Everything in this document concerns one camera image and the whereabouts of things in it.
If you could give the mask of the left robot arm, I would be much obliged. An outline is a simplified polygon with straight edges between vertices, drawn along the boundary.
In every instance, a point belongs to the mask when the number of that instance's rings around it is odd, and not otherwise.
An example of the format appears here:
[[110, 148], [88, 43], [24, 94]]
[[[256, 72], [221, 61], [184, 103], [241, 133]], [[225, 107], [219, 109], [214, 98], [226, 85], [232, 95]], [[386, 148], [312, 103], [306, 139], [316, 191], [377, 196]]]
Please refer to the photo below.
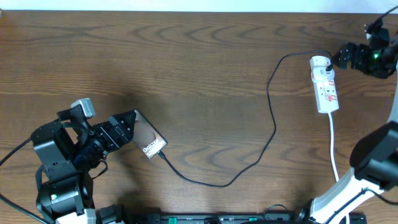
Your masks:
[[55, 121], [31, 134], [34, 151], [48, 181], [37, 181], [36, 200], [44, 219], [56, 219], [75, 213], [80, 216], [95, 207], [93, 178], [89, 171], [133, 139], [136, 112], [128, 111], [94, 126], [87, 122], [80, 106], [59, 111]]

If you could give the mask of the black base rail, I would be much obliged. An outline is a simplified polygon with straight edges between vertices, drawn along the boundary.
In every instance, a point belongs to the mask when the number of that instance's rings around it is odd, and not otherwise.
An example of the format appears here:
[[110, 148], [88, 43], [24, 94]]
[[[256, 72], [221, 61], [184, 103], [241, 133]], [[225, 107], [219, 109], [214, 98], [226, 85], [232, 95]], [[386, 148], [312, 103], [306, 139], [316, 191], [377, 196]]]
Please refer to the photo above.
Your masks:
[[268, 210], [260, 213], [130, 213], [121, 205], [111, 205], [97, 212], [98, 223], [128, 224], [240, 224], [299, 223], [290, 210]]

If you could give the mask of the white power strip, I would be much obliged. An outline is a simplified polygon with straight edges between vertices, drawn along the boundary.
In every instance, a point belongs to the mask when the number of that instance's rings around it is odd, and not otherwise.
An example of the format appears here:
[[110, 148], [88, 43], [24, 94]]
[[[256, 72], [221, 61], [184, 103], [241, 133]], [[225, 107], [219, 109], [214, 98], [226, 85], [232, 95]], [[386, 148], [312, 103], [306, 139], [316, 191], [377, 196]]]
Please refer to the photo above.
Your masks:
[[315, 67], [311, 72], [319, 113], [327, 114], [339, 109], [334, 77], [334, 70], [326, 71], [326, 67]]

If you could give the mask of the white USB charger adapter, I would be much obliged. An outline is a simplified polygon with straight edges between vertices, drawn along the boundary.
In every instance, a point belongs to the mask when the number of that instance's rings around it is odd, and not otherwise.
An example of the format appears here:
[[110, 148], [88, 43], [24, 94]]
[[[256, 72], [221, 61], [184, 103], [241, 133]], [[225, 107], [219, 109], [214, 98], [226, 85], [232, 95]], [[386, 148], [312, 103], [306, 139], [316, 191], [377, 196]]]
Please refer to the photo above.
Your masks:
[[313, 70], [316, 67], [328, 67], [331, 61], [328, 57], [317, 55], [310, 59], [310, 68]]

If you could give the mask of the Samsung Galaxy smartphone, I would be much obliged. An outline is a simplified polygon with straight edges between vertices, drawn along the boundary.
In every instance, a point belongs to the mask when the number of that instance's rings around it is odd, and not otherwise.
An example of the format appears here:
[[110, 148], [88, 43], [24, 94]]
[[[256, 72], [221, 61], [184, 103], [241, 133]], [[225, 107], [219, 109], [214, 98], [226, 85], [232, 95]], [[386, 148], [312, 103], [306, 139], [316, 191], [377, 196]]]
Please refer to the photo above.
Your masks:
[[168, 142], [138, 109], [134, 112], [136, 118], [132, 141], [148, 159], [152, 159]]

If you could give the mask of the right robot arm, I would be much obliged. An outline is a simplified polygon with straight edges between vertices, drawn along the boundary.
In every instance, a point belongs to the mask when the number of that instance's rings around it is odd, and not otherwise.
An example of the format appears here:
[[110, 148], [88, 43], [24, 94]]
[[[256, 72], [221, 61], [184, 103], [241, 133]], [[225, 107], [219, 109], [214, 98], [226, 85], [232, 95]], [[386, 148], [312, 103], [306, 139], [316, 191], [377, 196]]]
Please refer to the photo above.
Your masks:
[[[351, 67], [387, 79], [397, 71], [397, 44], [347, 43], [332, 58], [314, 56], [310, 66], [318, 110], [331, 114], [338, 107], [332, 68]], [[339, 223], [369, 198], [380, 197], [397, 186], [397, 100], [392, 103], [386, 124], [358, 141], [349, 163], [347, 173], [303, 209], [303, 221]]]

